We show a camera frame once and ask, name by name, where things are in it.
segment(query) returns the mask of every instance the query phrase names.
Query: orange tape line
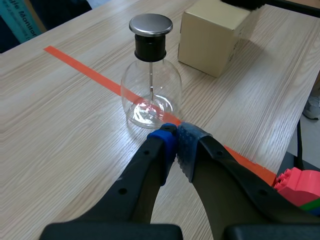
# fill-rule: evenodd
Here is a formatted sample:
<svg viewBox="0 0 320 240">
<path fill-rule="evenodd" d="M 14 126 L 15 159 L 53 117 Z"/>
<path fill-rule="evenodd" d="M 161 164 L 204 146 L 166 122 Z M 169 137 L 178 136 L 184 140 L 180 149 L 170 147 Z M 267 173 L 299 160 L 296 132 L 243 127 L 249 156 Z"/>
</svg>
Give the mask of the orange tape line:
<svg viewBox="0 0 320 240">
<path fill-rule="evenodd" d="M 73 67 L 74 69 L 78 70 L 80 73 L 83 73 L 87 77 L 91 78 L 92 80 L 96 81 L 98 84 L 104 86 L 105 88 L 109 89 L 110 91 L 114 92 L 115 94 L 121 96 L 121 87 L 119 84 L 115 83 L 114 81 L 110 80 L 109 78 L 103 76 L 102 74 L 96 72 L 95 70 L 91 69 L 90 67 L 84 65 L 83 63 L 75 60 L 73 57 L 65 54 L 64 52 L 56 49 L 53 46 L 47 46 L 44 49 L 47 53 L 55 56 L 57 59 L 63 61 L 64 63 L 68 64 L 69 66 Z M 132 91 L 125 89 L 124 96 L 130 102 L 137 103 L 143 101 L 143 98 L 134 94 Z M 164 123 L 172 123 L 175 125 L 180 125 L 181 121 L 173 116 L 168 112 L 162 112 L 158 106 L 152 105 L 152 108 L 156 109 L 158 113 L 163 113 L 162 116 L 159 116 Z"/>
<path fill-rule="evenodd" d="M 115 83 L 114 81 L 110 80 L 109 78 L 101 75 L 100 73 L 96 72 L 95 70 L 91 69 L 90 67 L 84 65 L 83 63 L 75 60 L 71 56 L 65 54 L 64 52 L 56 49 L 53 46 L 48 46 L 44 49 L 49 54 L 55 56 L 57 59 L 61 60 L 62 62 L 68 64 L 69 66 L 73 67 L 74 69 L 78 70 L 80 73 L 83 73 L 87 77 L 91 78 L 92 80 L 96 81 L 98 84 L 104 86 L 105 88 L 109 89 L 110 91 L 114 92 L 115 94 L 121 96 L 121 87 L 119 84 Z M 139 103 L 141 101 L 144 101 L 144 99 L 136 94 L 134 94 L 132 91 L 125 89 L 124 90 L 124 96 L 133 103 Z M 173 116 L 172 114 L 168 112 L 164 112 L 163 116 L 161 117 L 162 121 L 164 123 L 172 123 L 175 125 L 180 125 L 181 121 Z M 262 178 L 264 181 L 266 181 L 269 185 L 272 185 L 274 182 L 276 175 L 269 171 L 266 168 L 263 168 L 259 164 L 255 164 L 251 162 L 250 160 L 246 159 L 245 157 L 241 156 L 237 152 L 233 151 L 231 148 L 228 148 L 227 146 L 224 146 L 227 151 L 234 157 L 234 159 L 241 164 L 242 166 L 246 167 L 256 175 L 258 175 L 260 178 Z"/>
<path fill-rule="evenodd" d="M 50 53 L 51 55 L 55 56 L 57 59 L 61 60 L 62 62 L 66 63 L 69 66 L 73 67 L 74 69 L 78 70 L 80 73 L 83 73 L 87 77 L 95 80 L 98 84 L 104 86 L 105 88 L 109 89 L 110 91 L 114 92 L 115 94 L 121 96 L 120 85 L 116 84 L 114 81 L 111 81 L 109 78 L 101 75 L 100 73 L 98 73 L 95 70 L 91 69 L 90 67 L 84 65 L 83 63 L 75 60 L 71 56 L 56 49 L 53 46 L 47 46 L 44 50 L 46 52 Z"/>
</svg>

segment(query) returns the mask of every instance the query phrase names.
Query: beige box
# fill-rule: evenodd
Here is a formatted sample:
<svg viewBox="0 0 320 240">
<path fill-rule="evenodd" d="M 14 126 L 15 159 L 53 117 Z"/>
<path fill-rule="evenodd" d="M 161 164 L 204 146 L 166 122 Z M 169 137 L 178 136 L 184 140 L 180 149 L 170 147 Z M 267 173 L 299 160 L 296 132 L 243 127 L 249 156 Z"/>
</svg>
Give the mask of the beige box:
<svg viewBox="0 0 320 240">
<path fill-rule="evenodd" d="M 260 11 L 199 0 L 182 15 L 178 60 L 219 77 L 251 37 Z"/>
</svg>

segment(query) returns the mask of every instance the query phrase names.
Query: pink toy block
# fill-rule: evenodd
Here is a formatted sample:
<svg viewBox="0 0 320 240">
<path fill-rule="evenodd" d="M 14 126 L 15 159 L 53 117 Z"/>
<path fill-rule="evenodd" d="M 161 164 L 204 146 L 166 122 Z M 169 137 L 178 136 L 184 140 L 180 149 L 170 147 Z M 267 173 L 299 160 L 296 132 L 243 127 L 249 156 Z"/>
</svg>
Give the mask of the pink toy block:
<svg viewBox="0 0 320 240">
<path fill-rule="evenodd" d="M 289 202 L 300 207 L 320 198 L 320 172 L 301 171 L 296 167 L 287 169 L 276 178 L 274 188 Z"/>
</svg>

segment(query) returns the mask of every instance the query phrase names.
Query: wood grain surface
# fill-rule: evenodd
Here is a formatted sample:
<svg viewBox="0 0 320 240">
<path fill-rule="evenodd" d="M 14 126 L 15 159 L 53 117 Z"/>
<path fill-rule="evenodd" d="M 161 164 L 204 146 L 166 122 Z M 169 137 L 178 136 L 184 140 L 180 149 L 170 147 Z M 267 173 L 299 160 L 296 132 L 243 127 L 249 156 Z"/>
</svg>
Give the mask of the wood grain surface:
<svg viewBox="0 0 320 240">
<path fill-rule="evenodd" d="M 52 45 L 120 83 L 135 59 L 129 20 L 172 19 L 167 57 L 181 74 L 183 120 L 276 172 L 320 69 L 320 19 L 265 6 L 253 37 L 218 79 L 179 63 L 182 12 L 194 0 L 112 0 L 5 52 L 1 66 L 0 237 L 35 240 L 44 226 L 92 207 L 148 130 L 126 121 L 121 98 L 56 59 Z M 186 240 L 212 238 L 205 210 L 177 163 L 152 222 Z"/>
</svg>

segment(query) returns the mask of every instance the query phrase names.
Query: clear glass bottle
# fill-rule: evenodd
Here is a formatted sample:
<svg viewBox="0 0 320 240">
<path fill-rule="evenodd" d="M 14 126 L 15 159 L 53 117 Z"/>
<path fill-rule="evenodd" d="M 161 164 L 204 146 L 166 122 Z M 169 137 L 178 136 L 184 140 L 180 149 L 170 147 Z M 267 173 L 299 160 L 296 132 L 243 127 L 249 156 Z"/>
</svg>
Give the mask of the clear glass bottle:
<svg viewBox="0 0 320 240">
<path fill-rule="evenodd" d="M 166 115 L 181 117 L 182 83 L 179 72 L 166 56 L 166 37 L 173 24 L 159 14 L 134 17 L 129 28 L 135 33 L 134 61 L 121 80 L 122 106 L 127 118 L 143 128 L 159 128 Z"/>
</svg>

